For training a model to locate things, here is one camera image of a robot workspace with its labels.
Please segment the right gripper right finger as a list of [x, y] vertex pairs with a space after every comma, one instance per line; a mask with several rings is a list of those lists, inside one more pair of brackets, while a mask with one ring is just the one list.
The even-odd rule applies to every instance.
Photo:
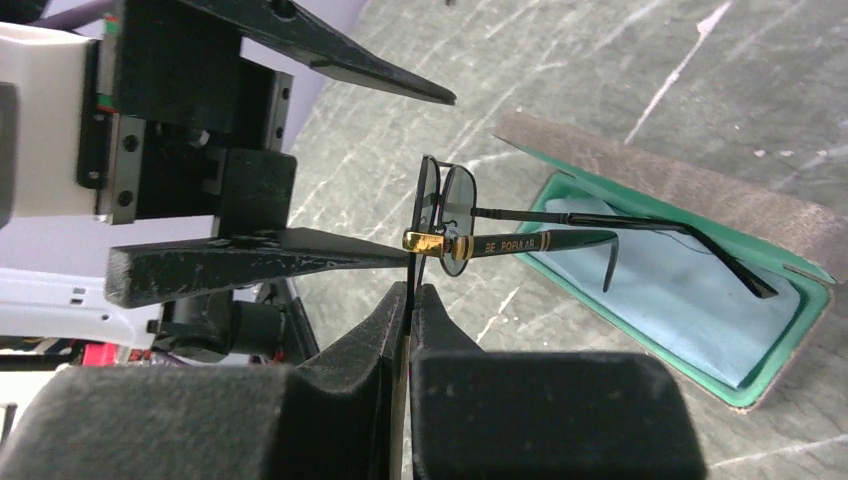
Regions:
[[417, 479], [703, 479], [677, 383], [625, 352], [487, 352], [434, 286], [412, 320]]

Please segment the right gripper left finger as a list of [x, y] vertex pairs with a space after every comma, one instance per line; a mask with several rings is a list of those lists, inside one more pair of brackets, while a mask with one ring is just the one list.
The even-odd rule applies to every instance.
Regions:
[[397, 479], [406, 286], [298, 365], [75, 367], [33, 399], [5, 479]]

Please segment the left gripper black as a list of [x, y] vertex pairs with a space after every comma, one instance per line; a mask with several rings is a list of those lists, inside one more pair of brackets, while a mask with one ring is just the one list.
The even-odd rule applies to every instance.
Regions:
[[91, 177], [96, 217], [120, 225], [211, 215], [215, 235], [234, 236], [112, 248], [104, 296], [114, 305], [407, 266], [402, 249], [315, 229], [248, 235], [286, 226], [297, 163], [281, 151], [292, 79], [245, 59], [245, 37], [340, 82], [442, 105], [457, 99], [293, 1], [114, 3], [89, 107], [104, 141]]

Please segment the light blue cleaning cloth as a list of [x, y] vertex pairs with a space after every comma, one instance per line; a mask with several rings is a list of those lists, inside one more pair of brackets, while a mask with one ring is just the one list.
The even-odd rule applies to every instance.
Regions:
[[671, 354], [730, 387], [759, 365], [801, 303], [784, 277], [750, 270], [778, 295], [759, 299], [694, 238], [619, 230], [610, 289], [602, 290], [608, 246], [537, 253], [535, 259]]

